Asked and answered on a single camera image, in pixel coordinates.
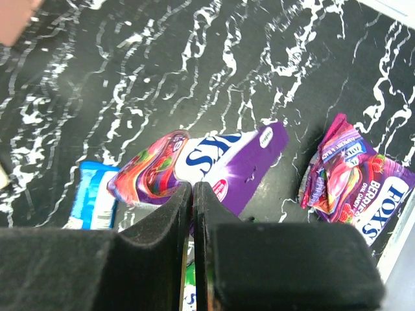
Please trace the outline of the blue wafer bar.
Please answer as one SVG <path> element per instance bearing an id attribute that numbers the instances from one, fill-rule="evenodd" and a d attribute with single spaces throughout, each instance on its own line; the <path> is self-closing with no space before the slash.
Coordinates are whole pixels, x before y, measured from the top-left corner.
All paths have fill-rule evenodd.
<path id="1" fill-rule="evenodd" d="M 113 228 L 117 201 L 107 184 L 118 171 L 117 167 L 95 161 L 80 164 L 80 183 L 65 229 Z"/>

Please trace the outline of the orange plastic file organizer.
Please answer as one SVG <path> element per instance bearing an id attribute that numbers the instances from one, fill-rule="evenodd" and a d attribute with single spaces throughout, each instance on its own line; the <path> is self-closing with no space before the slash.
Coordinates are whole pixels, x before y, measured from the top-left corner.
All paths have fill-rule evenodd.
<path id="1" fill-rule="evenodd" d="M 11 47 L 43 3 L 42 0 L 1 0 L 1 44 Z"/>

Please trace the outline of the purple Fox's bag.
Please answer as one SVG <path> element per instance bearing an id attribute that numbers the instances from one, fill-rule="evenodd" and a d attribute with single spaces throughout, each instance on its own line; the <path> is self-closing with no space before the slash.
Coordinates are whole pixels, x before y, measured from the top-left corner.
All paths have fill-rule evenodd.
<path id="1" fill-rule="evenodd" d="M 330 223 L 354 226 L 371 246 L 414 189 L 414 173 L 375 151 L 339 113 L 303 176 L 298 200 Z"/>
<path id="2" fill-rule="evenodd" d="M 289 141 L 280 122 L 251 132 L 192 138 L 175 130 L 140 151 L 108 182 L 127 205 L 162 205 L 182 183 L 208 183 L 219 202 L 240 215 Z"/>

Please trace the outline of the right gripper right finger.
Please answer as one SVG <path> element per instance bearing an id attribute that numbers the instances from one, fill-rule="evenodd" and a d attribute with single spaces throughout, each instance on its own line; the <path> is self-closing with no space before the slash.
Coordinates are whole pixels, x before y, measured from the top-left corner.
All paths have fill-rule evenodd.
<path id="1" fill-rule="evenodd" d="M 198 310 L 377 310 L 385 286 L 361 234 L 327 222 L 244 222 L 193 189 Z"/>

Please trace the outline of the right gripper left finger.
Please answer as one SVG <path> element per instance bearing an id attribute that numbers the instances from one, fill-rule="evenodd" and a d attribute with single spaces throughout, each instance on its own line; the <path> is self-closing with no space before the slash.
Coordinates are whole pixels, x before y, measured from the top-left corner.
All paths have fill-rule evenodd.
<path id="1" fill-rule="evenodd" d="M 181 309 L 191 191 L 121 232 L 2 229 L 1 309 Z"/>

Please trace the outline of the green Fox's candy bag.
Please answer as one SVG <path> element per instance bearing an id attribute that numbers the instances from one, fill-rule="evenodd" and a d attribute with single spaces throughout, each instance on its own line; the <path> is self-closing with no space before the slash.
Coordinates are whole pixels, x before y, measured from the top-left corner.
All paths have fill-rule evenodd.
<path id="1" fill-rule="evenodd" d="M 205 270 L 206 279 L 204 280 L 205 289 L 202 293 L 205 293 L 205 298 L 202 300 L 206 304 L 206 310 L 214 310 L 214 272 L 211 266 L 208 266 Z M 196 270 L 195 263 L 188 265 L 185 270 L 184 279 L 184 296 L 182 310 L 202 310 L 197 307 L 197 287 L 196 287 Z"/>

